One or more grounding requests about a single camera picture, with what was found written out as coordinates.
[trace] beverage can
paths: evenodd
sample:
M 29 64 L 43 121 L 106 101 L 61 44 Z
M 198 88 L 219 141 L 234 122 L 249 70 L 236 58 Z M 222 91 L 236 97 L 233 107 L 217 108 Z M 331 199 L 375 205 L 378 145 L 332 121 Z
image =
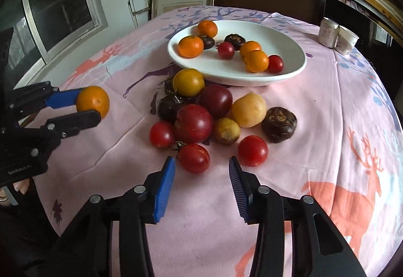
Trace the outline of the beverage can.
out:
M 331 19 L 323 18 L 318 35 L 319 43 L 327 48 L 334 48 L 338 34 L 339 25 Z

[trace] oval white plate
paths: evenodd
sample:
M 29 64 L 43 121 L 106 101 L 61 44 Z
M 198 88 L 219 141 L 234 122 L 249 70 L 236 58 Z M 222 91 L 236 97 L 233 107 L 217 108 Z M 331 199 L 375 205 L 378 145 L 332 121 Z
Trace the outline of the oval white plate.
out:
M 214 37 L 216 42 L 223 41 L 229 34 L 239 34 L 246 41 L 256 41 L 268 56 L 276 54 L 283 59 L 283 71 L 278 74 L 250 73 L 246 70 L 239 51 L 235 52 L 231 60 L 224 60 L 220 59 L 215 47 L 203 51 L 194 59 L 181 57 L 176 49 L 177 44 L 185 36 L 197 35 L 196 25 L 179 31 L 168 43 L 168 53 L 177 65 L 197 69 L 207 80 L 231 86 L 265 86 L 294 77 L 306 66 L 305 52 L 302 48 L 293 39 L 277 30 L 247 21 L 214 22 L 218 27 L 218 34 Z

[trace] pink tablecloth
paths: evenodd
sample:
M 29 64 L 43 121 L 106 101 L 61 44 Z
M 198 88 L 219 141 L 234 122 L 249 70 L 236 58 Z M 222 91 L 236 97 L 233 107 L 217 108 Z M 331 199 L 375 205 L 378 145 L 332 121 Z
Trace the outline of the pink tablecloth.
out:
M 295 78 L 271 86 L 230 88 L 235 100 L 254 91 L 268 108 L 283 106 L 298 118 L 294 136 L 269 145 L 268 160 L 250 171 L 284 196 L 313 194 L 367 275 L 377 276 L 403 238 L 403 138 L 396 112 L 373 68 L 356 49 L 342 57 L 317 43 L 317 26 L 276 13 L 179 9 L 81 65 L 62 88 L 100 85 L 111 107 L 97 128 L 63 140 L 49 159 L 49 171 L 36 177 L 53 227 L 61 234 L 91 195 L 124 194 L 161 169 L 172 154 L 148 141 L 148 130 L 158 120 L 150 107 L 158 84 L 178 70 L 168 56 L 168 40 L 206 18 L 267 25 L 289 35 L 306 52 L 306 69 Z M 33 125 L 73 111 L 43 110 Z M 249 134 L 264 137 L 259 126 L 243 129 L 241 139 Z M 210 169 L 192 175 L 178 167 L 165 217 L 147 228 L 156 276 L 248 275 L 257 227 L 243 223 L 232 193 L 228 159 L 236 146 L 211 143 L 206 148 Z M 290 241 L 288 233 L 285 276 L 291 274 Z

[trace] screw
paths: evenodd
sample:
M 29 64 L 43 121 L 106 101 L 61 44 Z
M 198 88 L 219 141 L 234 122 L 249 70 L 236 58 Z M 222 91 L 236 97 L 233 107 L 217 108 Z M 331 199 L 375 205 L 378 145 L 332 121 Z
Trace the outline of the screw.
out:
M 146 191 L 146 188 L 143 185 L 138 185 L 134 188 L 134 192 L 137 194 L 142 194 Z
M 309 195 L 304 196 L 303 201 L 304 201 L 306 204 L 312 204 L 313 202 L 315 202 L 314 198 L 313 198 L 312 196 L 309 196 Z
M 37 149 L 37 148 L 33 148 L 32 151 L 31 151 L 31 156 L 38 156 L 38 154 L 39 154 L 38 149 Z
M 270 188 L 268 188 L 267 186 L 260 186 L 257 191 L 261 194 L 269 194 L 270 192 Z
M 101 197 L 100 197 L 99 195 L 92 195 L 92 196 L 89 198 L 89 201 L 90 201 L 92 204 L 97 204 L 97 203 L 100 202 L 100 200 L 101 200 Z

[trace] white paper cup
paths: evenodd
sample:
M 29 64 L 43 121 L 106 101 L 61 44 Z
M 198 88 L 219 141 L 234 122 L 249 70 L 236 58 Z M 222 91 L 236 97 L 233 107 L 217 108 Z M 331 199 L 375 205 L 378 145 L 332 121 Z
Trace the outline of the white paper cup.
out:
M 335 49 L 341 55 L 347 55 L 353 49 L 358 39 L 359 37 L 354 32 L 343 26 L 340 26 Z

